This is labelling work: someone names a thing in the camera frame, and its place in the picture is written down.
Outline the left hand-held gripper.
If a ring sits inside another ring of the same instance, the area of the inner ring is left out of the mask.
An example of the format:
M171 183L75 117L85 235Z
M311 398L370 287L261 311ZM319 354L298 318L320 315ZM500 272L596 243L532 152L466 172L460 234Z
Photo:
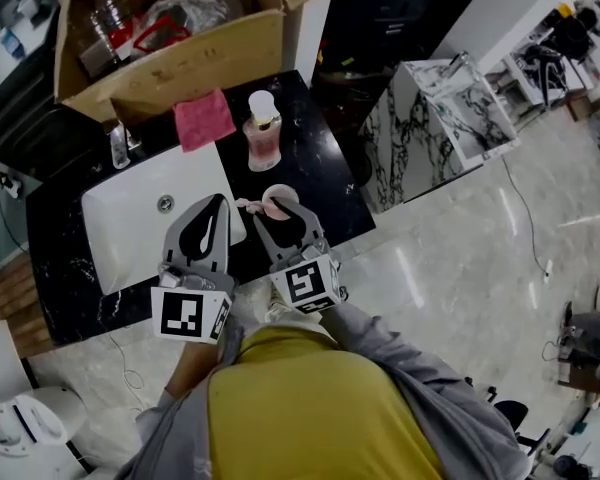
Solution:
M187 209L169 227L151 289L157 336L216 343L228 319L237 280L228 273L230 206L213 194Z

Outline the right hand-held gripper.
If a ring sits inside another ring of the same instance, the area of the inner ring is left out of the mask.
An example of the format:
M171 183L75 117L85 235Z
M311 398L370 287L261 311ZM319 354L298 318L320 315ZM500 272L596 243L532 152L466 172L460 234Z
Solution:
M338 270L317 215L303 205L273 197L285 216L270 231L266 215L253 216L256 232L271 261L270 279L284 303L302 314L324 311L343 301Z

